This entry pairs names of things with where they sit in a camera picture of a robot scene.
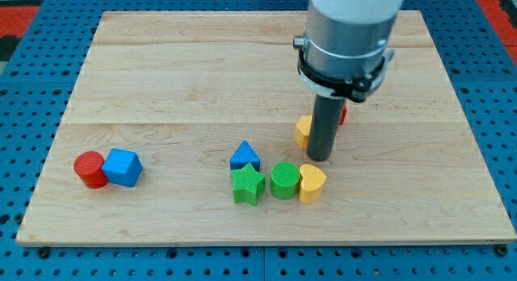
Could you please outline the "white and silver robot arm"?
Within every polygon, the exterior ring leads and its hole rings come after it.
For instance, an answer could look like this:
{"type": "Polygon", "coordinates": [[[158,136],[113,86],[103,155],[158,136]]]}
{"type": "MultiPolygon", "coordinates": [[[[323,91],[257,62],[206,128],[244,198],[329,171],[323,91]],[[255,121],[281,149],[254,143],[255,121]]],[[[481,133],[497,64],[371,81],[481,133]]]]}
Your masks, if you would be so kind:
{"type": "Polygon", "coordinates": [[[376,92],[394,51],[389,36],[403,0],[309,0],[293,38],[301,81],[318,100],[361,103],[376,92]]]}

